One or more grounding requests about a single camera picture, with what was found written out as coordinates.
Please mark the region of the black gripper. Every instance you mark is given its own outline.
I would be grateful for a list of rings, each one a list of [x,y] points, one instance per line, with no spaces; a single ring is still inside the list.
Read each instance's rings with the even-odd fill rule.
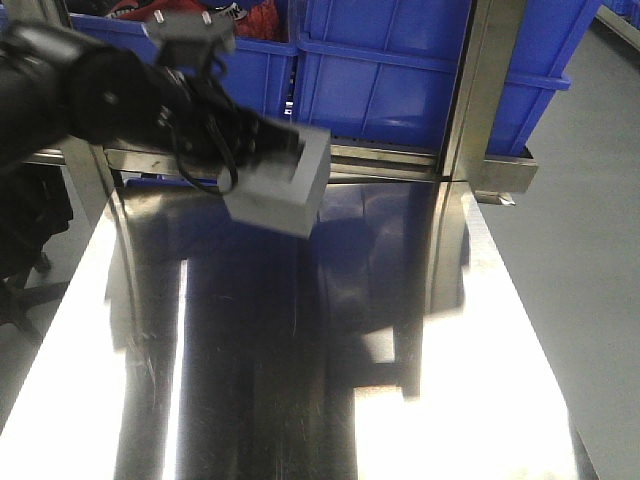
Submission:
[[[186,79],[187,101],[170,109],[166,128],[180,169],[192,158],[236,173],[251,162],[300,157],[300,134],[291,126],[236,103],[213,79]]]

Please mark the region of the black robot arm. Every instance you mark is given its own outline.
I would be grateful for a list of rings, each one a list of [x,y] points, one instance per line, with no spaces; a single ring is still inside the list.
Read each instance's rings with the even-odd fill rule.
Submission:
[[[240,106],[213,77],[147,64],[66,28],[9,23],[1,34],[2,170],[68,136],[229,169],[302,150],[298,132]]]

